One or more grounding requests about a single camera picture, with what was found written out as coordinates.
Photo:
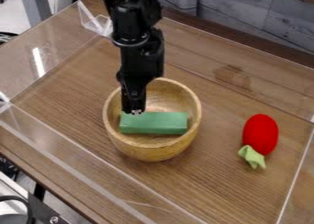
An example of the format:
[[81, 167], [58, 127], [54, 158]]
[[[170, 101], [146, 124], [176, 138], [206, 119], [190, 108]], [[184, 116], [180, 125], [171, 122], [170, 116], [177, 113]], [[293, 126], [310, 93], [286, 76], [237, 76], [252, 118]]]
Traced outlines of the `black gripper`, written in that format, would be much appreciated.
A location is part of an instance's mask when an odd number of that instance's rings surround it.
[[161, 29], [141, 34], [115, 30], [113, 43], [121, 49], [122, 64], [117, 79], [122, 85], [122, 110], [139, 115], [146, 110], [147, 84], [163, 75], [165, 37]]

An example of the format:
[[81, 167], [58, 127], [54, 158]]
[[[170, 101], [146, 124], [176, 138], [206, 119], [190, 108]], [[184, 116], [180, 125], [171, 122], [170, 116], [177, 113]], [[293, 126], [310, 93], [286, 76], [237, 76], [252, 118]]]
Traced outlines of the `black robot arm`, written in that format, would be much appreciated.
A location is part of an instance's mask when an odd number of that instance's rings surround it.
[[146, 87], [165, 71], [165, 38], [155, 28], [162, 5], [158, 0], [103, 2], [113, 21], [113, 44], [121, 49], [122, 109], [138, 115], [146, 110]]

